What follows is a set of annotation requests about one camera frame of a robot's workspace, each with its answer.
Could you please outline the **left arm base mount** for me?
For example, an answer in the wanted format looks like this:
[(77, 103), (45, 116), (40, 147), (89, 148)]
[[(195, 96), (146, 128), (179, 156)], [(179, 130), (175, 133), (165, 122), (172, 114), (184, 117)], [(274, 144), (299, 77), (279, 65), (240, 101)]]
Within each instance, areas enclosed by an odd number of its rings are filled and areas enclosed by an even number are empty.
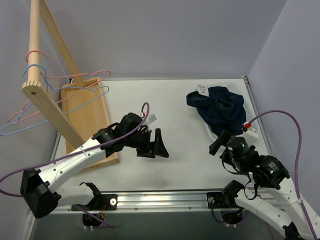
[(110, 228), (115, 226), (106, 222), (106, 212), (115, 211), (118, 205), (118, 195), (115, 193), (101, 193), (95, 196), (87, 205), (74, 204), (73, 212), (82, 212), (82, 223), (85, 227)]

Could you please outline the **aluminium mounting rail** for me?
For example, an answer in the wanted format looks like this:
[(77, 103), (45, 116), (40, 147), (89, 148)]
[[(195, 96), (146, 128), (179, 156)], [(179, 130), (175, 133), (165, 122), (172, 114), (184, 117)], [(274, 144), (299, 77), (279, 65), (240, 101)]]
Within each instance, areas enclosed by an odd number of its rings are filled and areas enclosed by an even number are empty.
[(40, 201), (40, 207), (34, 212), (35, 218), (43, 218), (57, 208), (71, 210), (72, 205), (87, 205), (95, 196), (100, 194), (117, 194), (117, 209), (119, 213), (134, 210), (147, 212), (179, 212), (209, 210), (207, 205), (207, 192), (222, 192), (225, 196), (245, 210), (260, 215), (268, 209), (276, 208), (275, 199), (265, 190), (253, 188), (232, 188), (223, 190), (187, 189), (187, 190), (153, 190), (153, 191), (100, 191), (95, 186), (78, 185), (65, 186), (55, 193), (47, 193), (48, 199)]

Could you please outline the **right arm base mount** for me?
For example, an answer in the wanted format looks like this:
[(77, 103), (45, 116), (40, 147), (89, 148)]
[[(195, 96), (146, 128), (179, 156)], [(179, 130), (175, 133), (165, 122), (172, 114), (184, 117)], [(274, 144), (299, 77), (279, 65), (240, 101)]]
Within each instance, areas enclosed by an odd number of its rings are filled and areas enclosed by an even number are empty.
[(249, 216), (247, 210), (238, 206), (234, 199), (230, 199), (221, 191), (207, 192), (206, 200), (214, 220), (226, 227), (236, 228)]

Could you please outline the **wooden clothes rack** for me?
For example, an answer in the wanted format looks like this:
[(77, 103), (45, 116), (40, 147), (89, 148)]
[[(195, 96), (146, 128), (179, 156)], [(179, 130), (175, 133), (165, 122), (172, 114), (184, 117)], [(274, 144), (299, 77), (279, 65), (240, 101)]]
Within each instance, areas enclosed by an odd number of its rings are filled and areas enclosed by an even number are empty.
[[(45, 24), (70, 75), (80, 74), (62, 32), (44, 0), (30, 2), (29, 51), (40, 51), (41, 22)], [(83, 76), (76, 76), (74, 83), (68, 83), (60, 89), (60, 94), (62, 99), (77, 94), (62, 101), (62, 106), (59, 107), (41, 83), (41, 77), (45, 75), (40, 66), (41, 55), (33, 52), (28, 56), (27, 81), (22, 85), (22, 92), (65, 138), (66, 152), (70, 153), (92, 134), (110, 124), (104, 98), (106, 90), (102, 88), (102, 81), (94, 84), (101, 80), (96, 75), (87, 80), (84, 80)]]

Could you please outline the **clear plastic basket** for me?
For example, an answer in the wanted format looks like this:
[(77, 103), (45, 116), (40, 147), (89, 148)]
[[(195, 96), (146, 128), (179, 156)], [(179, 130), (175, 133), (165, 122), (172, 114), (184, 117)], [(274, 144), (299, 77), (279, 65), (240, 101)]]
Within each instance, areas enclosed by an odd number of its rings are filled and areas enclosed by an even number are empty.
[[(251, 110), (250, 105), (246, 101), (246, 99), (245, 99), (245, 97), (243, 95), (244, 92), (240, 89), (240, 87), (236, 83), (226, 82), (226, 83), (223, 83), (223, 84), (207, 84), (207, 85), (198, 84), (197, 87), (194, 89), (194, 91), (198, 91), (201, 95), (208, 97), (209, 96), (208, 89), (210, 87), (226, 87), (230, 92), (243, 96), (243, 99), (244, 99), (243, 107), (244, 107), (245, 112), (246, 112), (246, 122), (249, 122), (253, 118), (254, 112)], [(211, 128), (205, 122), (204, 122), (204, 127), (205, 127), (205, 129), (207, 131), (207, 134), (208, 134), (209, 138), (212, 141), (215, 141), (219, 137), (219, 136), (215, 135), (212, 132)]]

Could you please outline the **pink wire hanger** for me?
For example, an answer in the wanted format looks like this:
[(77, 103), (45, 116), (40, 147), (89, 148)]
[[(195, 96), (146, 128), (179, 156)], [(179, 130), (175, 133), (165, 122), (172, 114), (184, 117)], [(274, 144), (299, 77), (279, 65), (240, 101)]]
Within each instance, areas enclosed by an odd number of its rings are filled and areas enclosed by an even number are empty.
[[(31, 53), (39, 53), (39, 54), (42, 54), (42, 55), (44, 55), (44, 56), (46, 56), (46, 57), (49, 57), (46, 53), (44, 53), (44, 52), (42, 52), (42, 51), (40, 51), (40, 50), (30, 50), (30, 51), (28, 51), (28, 52), (26, 53), (26, 55), (25, 55), (25, 60), (26, 60), (27, 63), (29, 63), (29, 55), (30, 55)], [(104, 73), (104, 72), (107, 72), (107, 73), (108, 73), (108, 76), (106, 76), (106, 77), (103, 78), (103, 79), (98, 80), (96, 83), (93, 83), (92, 85), (89, 86), (89, 87), (91, 87), (91, 86), (93, 86), (94, 84), (98, 84), (98, 83), (100, 83), (101, 81), (109, 78), (109, 77), (111, 76), (111, 72), (110, 72), (109, 70), (107, 70), (107, 69), (104, 69), (104, 70), (96, 71), (96, 72), (94, 72), (94, 73), (78, 73), (78, 74), (72, 74), (72, 75), (46, 77), (46, 79), (48, 79), (48, 80), (53, 80), (53, 79), (64, 79), (64, 78), (71, 79), (71, 78), (72, 78), (72, 79), (74, 80), (74, 82), (75, 82), (75, 77), (79, 77), (79, 76), (94, 76), (94, 75), (96, 75), (96, 74)], [(56, 104), (61, 103), (61, 102), (63, 102), (64, 100), (67, 100), (68, 98), (71, 98), (72, 96), (80, 93), (81, 91), (82, 91), (82, 90), (80, 90), (79, 92), (76, 92), (76, 93), (72, 94), (71, 96), (62, 98), (60, 101), (57, 101)], [(14, 115), (12, 115), (12, 116), (7, 120), (7, 123), (8, 123), (8, 124), (10, 124), (10, 123), (16, 124), (16, 123), (13, 123), (13, 121), (11, 122), (10, 120), (13, 119), (13, 118), (14, 118), (16, 115), (18, 115), (18, 114), (23, 115), (23, 114), (24, 114), (23, 112), (24, 112), (25, 110), (27, 110), (27, 105), (28, 105), (29, 103), (31, 103), (31, 102), (30, 102), (30, 101), (26, 102), (26, 103), (24, 104), (24, 106), (23, 106), (23, 109), (22, 109), (21, 111), (16, 112)], [(17, 120), (17, 123), (22, 122), (22, 121), (24, 121), (24, 120), (27, 120), (27, 119), (29, 119), (29, 118), (31, 118), (31, 117), (33, 117), (33, 116), (36, 116), (36, 115), (39, 114), (39, 113), (40, 113), (40, 111), (37, 111), (37, 112), (35, 112), (35, 113), (33, 113), (33, 114), (31, 114), (31, 115), (23, 118), (22, 120)]]

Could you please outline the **dark navy garment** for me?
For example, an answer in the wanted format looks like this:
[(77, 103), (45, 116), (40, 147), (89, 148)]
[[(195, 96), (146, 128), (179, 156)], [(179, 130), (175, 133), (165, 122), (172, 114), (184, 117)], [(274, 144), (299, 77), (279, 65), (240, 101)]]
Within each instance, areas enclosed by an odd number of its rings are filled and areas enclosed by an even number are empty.
[(209, 87), (208, 94), (190, 92), (186, 96), (186, 104), (196, 108), (215, 135), (219, 136), (223, 131), (234, 136), (241, 135), (242, 125), (247, 121), (243, 96), (230, 92), (224, 86)]

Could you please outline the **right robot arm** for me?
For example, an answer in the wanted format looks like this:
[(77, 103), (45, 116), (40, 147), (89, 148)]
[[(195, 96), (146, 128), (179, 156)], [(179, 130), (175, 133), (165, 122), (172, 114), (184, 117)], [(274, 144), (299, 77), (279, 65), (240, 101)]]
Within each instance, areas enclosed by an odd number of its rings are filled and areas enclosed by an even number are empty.
[(277, 230), (287, 240), (318, 240), (320, 216), (298, 194), (288, 170), (275, 157), (260, 155), (243, 136), (223, 131), (209, 146), (209, 154), (220, 155), (223, 165), (230, 165), (233, 175), (245, 176), (253, 185), (232, 180), (221, 191), (222, 203), (248, 210)]

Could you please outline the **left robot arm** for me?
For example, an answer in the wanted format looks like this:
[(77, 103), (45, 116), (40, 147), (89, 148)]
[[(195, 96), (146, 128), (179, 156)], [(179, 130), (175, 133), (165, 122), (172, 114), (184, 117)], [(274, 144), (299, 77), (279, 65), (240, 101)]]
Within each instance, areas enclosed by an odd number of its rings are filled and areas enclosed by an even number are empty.
[(155, 139), (151, 140), (152, 132), (142, 122), (139, 115), (130, 112), (120, 122), (100, 129), (64, 159), (37, 169), (24, 170), (20, 193), (34, 217), (43, 218), (62, 206), (71, 206), (74, 211), (95, 211), (103, 204), (111, 206), (110, 200), (92, 182), (71, 187), (64, 187), (63, 184), (90, 165), (125, 147), (135, 149), (138, 157), (168, 158), (161, 129), (155, 129)]

